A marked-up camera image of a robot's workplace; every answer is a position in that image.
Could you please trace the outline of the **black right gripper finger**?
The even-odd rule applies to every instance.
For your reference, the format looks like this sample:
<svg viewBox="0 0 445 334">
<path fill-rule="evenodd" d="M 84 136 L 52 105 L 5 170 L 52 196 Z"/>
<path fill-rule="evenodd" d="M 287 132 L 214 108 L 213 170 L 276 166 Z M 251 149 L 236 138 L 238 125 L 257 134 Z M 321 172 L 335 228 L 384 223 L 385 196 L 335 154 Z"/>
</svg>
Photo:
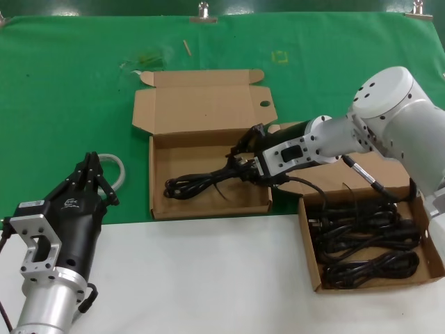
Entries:
<svg viewBox="0 0 445 334">
<path fill-rule="evenodd" d="M 237 141 L 236 145 L 231 148 L 230 155 L 236 156 L 241 153 L 254 152 L 257 144 L 260 144 L 266 137 L 266 132 L 263 124 L 252 126 L 242 137 Z"/>
<path fill-rule="evenodd" d="M 243 182 L 255 183 L 259 179 L 259 171 L 254 159 L 230 155 L 227 157 L 228 178 L 239 178 Z"/>
</svg>

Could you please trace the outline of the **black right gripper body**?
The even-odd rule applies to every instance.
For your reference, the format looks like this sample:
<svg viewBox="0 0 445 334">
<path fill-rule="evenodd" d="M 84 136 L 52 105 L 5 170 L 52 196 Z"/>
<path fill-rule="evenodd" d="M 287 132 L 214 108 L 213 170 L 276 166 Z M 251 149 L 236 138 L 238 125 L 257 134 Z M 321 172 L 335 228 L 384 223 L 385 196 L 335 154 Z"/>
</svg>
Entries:
<svg viewBox="0 0 445 334">
<path fill-rule="evenodd" d="M 291 171 L 313 166 L 305 133 L 308 124 L 300 122 L 266 133 L 253 152 L 259 171 L 259 179 L 254 184 L 276 187 L 289 181 L 287 174 Z"/>
</svg>

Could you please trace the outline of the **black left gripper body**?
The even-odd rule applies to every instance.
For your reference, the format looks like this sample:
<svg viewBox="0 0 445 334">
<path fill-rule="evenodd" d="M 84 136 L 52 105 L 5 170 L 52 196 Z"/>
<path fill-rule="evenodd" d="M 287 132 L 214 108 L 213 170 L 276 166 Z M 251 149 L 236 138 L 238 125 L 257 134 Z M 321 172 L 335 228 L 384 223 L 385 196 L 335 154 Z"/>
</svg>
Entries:
<svg viewBox="0 0 445 334">
<path fill-rule="evenodd" d="M 96 190 L 68 179 L 61 182 L 49 195 L 51 210 L 55 214 L 54 231 L 61 241 L 56 260 L 58 267 L 70 269 L 88 279 L 95 256 L 106 204 Z"/>
</svg>

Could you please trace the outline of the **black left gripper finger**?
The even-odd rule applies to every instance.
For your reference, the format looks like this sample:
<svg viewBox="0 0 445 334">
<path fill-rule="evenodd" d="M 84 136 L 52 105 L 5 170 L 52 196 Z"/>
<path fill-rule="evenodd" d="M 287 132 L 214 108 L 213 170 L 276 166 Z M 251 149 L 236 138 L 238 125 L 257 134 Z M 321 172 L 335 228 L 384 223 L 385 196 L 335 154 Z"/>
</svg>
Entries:
<svg viewBox="0 0 445 334">
<path fill-rule="evenodd" d="M 92 161 L 92 154 L 86 153 L 84 160 L 79 162 L 73 173 L 68 177 L 69 191 L 92 191 L 92 175 L 90 174 L 90 162 Z"/>
<path fill-rule="evenodd" d="M 104 171 L 96 152 L 90 153 L 88 162 L 88 192 L 98 195 L 106 206 L 118 206 L 120 201 L 104 177 Z"/>
</svg>

